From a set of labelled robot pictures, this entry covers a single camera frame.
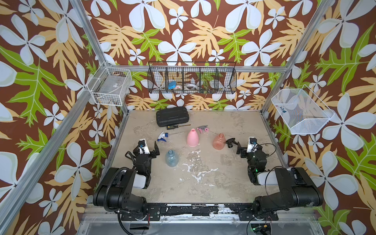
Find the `blue white spray nozzle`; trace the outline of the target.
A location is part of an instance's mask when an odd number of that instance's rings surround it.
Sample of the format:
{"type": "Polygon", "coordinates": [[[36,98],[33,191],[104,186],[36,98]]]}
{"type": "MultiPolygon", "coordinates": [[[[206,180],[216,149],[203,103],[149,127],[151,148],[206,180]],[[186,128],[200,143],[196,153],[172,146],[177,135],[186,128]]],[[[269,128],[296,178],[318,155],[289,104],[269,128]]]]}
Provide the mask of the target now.
{"type": "Polygon", "coordinates": [[[167,137],[168,137],[168,133],[162,132],[162,133],[158,136],[157,141],[158,141],[158,142],[160,142],[160,141],[166,142],[167,137]]]}

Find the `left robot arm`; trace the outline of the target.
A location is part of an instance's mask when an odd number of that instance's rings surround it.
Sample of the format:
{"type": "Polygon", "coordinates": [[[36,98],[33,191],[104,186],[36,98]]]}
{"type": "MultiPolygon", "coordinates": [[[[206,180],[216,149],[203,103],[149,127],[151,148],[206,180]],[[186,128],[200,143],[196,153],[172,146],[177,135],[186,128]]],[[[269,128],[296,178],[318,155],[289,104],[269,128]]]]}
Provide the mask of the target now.
{"type": "Polygon", "coordinates": [[[147,202],[144,197],[132,194],[136,179],[141,179],[141,189],[147,189],[151,181],[152,160],[160,155],[157,143],[149,150],[146,140],[141,139],[134,150],[127,151],[125,157],[133,166],[111,167],[103,177],[93,196],[93,204],[103,207],[108,212],[129,212],[134,216],[144,217],[147,202]]]}

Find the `clear blue spray bottle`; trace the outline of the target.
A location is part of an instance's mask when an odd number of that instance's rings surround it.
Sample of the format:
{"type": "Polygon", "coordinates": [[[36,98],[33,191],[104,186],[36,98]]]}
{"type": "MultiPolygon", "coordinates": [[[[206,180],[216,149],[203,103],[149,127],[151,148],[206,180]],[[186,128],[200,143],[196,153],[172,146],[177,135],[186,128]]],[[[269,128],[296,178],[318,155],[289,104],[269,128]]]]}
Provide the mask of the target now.
{"type": "Polygon", "coordinates": [[[174,150],[169,150],[165,155],[165,162],[170,167],[176,167],[179,163],[179,156],[174,150]]]}

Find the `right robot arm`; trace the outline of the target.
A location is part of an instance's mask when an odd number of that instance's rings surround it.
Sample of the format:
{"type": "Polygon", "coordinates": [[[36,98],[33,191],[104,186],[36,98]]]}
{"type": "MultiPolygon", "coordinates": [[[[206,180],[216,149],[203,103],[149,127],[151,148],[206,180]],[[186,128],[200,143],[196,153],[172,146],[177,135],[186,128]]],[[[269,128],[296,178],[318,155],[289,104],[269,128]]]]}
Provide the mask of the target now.
{"type": "Polygon", "coordinates": [[[290,208],[317,207],[324,202],[323,194],[301,167],[285,168],[277,166],[265,170],[268,154],[258,144],[251,148],[242,147],[237,143],[237,154],[248,163],[248,177],[256,186],[277,185],[277,193],[257,196],[251,211],[256,218],[265,218],[278,210],[290,208]]]}

